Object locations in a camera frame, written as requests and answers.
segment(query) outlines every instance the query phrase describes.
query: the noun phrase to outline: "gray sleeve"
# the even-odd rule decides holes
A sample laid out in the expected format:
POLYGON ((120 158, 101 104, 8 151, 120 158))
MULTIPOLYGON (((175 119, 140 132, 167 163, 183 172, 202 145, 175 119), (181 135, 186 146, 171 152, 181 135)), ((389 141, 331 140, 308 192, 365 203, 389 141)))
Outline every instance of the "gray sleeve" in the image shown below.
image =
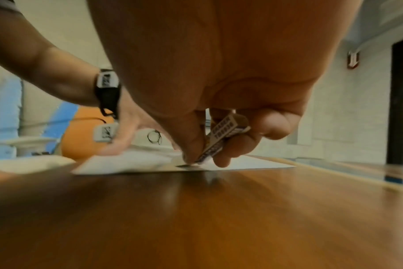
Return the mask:
POLYGON ((12 12, 20 12, 12 0, 0 0, 0 9, 9 10, 12 12))

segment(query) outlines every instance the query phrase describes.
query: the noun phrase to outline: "smartwatch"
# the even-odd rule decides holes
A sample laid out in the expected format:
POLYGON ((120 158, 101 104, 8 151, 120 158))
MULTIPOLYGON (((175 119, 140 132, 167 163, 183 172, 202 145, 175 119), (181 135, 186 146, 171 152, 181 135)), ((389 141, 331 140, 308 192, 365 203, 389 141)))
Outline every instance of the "smartwatch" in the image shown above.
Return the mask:
POLYGON ((100 110, 103 116, 112 116, 115 120, 119 119, 117 108, 121 88, 119 77, 113 70, 101 69, 95 81, 94 92, 100 102, 100 110))

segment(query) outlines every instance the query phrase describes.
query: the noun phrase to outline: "paper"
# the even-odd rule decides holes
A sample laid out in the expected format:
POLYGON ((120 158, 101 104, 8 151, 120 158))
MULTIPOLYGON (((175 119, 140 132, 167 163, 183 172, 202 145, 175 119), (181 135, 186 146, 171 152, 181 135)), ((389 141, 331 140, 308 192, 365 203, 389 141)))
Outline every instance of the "paper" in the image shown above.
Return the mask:
POLYGON ((72 171, 76 175, 110 175, 117 173, 152 173, 152 172, 189 172, 189 171, 221 171, 247 169, 290 168, 288 164, 280 164, 249 156, 241 156, 231 161, 226 168, 219 168, 213 160, 201 165, 177 167, 182 164, 181 152, 133 147, 117 156, 93 156, 72 171))

